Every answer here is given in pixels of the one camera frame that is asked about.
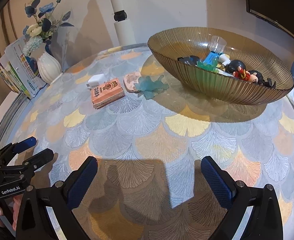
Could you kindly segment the person's left hand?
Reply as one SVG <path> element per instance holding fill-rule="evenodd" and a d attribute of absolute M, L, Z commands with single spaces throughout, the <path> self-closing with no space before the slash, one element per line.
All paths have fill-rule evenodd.
<path fill-rule="evenodd" d="M 13 204 L 13 223 L 12 223 L 12 228 L 14 231 L 16 231 L 16 226 L 17 226 L 17 219 L 18 219 L 18 214 L 22 202 L 23 194 L 17 195 L 13 198 L 14 204 Z M 3 215 L 3 210 L 0 207 L 0 217 Z M 0 227 L 5 227 L 4 223 L 0 219 Z"/>

